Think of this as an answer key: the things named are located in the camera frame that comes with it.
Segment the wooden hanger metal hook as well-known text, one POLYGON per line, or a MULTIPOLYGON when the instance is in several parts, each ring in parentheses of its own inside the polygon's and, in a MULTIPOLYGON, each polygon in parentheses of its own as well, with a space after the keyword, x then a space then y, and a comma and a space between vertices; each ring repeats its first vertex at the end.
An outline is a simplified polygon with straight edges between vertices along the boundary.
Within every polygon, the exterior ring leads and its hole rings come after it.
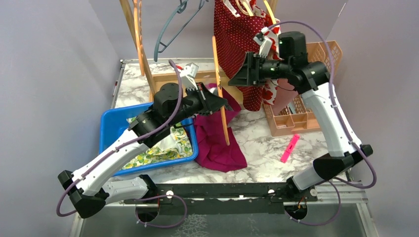
MULTIPOLYGON (((217 55, 217 47, 216 47, 216 38, 212 36, 212 51, 213 51, 213 60, 214 60, 214 68, 215 68, 215 78, 216 78, 216 87, 218 96, 223 98, 223 91, 221 86, 221 77, 219 73, 219 63, 218 63, 218 55, 217 55)), ((229 134, 228 134, 228 127, 227 127, 227 119, 225 113, 225 106, 221 107, 220 109, 221 114, 221 122, 223 127, 223 133, 226 145, 230 145, 229 134)))

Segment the magenta pleated skirt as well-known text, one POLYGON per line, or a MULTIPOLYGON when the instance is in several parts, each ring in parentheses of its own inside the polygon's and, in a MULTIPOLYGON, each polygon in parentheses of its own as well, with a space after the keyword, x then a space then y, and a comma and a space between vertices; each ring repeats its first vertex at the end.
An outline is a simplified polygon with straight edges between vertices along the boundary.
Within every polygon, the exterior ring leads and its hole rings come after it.
POLYGON ((230 127, 227 128, 230 145, 226 145, 220 112, 209 116, 198 115, 194 119, 194 129, 199 148, 195 158, 197 164, 221 172, 244 169, 248 166, 230 127))

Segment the lemon print skirt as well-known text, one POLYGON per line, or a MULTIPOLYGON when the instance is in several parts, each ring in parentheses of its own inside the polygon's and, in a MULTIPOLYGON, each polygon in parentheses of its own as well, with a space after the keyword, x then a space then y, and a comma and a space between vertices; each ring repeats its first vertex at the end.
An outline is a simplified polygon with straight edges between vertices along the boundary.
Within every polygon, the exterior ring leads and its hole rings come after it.
POLYGON ((181 123, 177 123, 170 128, 170 135, 149 148, 147 151, 140 153, 122 169, 128 170, 144 165, 154 164, 167 160, 175 160, 192 156, 194 148, 189 137, 189 133, 181 123))

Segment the orange wavy hanger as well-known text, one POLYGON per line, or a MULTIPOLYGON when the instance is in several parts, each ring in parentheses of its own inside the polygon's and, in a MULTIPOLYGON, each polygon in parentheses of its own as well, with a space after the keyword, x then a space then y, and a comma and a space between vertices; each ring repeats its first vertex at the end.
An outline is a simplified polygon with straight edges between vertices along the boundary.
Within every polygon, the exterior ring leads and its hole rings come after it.
POLYGON ((141 9, 142 1, 133 0, 133 16, 134 16, 134 33, 135 33, 135 43, 139 60, 139 67, 141 75, 145 76, 145 53, 143 48, 143 37, 142 37, 142 24, 141 24, 141 9))

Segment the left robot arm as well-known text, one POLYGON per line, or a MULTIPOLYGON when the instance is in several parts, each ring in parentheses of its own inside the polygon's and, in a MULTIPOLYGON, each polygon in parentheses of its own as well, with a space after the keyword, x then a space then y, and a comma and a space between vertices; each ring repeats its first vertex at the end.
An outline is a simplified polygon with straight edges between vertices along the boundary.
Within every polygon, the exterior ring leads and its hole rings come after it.
POLYGON ((202 82, 186 90, 167 83, 155 93, 153 104, 140 113, 122 135, 89 164, 70 172, 62 171, 58 179, 82 218, 98 213, 105 205, 140 199, 151 202, 158 193, 148 175, 123 180, 109 179, 138 154, 147 151, 169 136, 170 128, 193 115, 210 115, 227 105, 225 98, 211 93, 202 82))

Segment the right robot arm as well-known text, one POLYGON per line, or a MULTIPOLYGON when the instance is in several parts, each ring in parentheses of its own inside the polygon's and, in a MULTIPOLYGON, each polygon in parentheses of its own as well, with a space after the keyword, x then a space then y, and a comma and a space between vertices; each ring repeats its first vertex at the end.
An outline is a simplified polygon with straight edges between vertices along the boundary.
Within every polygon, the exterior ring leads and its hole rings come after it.
POLYGON ((312 110, 326 139, 328 153, 286 181, 285 194, 292 201, 304 196, 310 187, 329 181, 373 154, 351 129, 335 94, 331 77, 334 69, 320 61, 309 62, 305 35, 292 31, 279 34, 280 60, 268 60, 271 40, 267 29, 253 38, 259 53, 247 52, 243 66, 229 80, 230 86, 260 86, 268 79, 287 79, 312 110))

